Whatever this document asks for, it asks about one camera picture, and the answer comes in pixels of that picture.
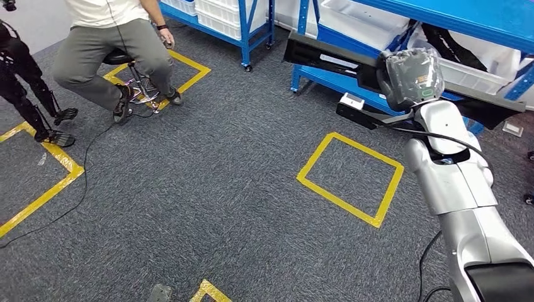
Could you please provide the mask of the person's left hand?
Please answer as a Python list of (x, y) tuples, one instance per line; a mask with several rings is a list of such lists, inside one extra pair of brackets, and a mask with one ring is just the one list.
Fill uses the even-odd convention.
[(167, 49), (174, 48), (175, 41), (174, 41), (174, 37), (173, 37), (172, 33), (170, 32), (170, 30), (167, 27), (164, 27), (164, 26), (159, 26), (157, 28), (157, 30), (159, 32), (159, 36), (160, 36), (164, 46)]

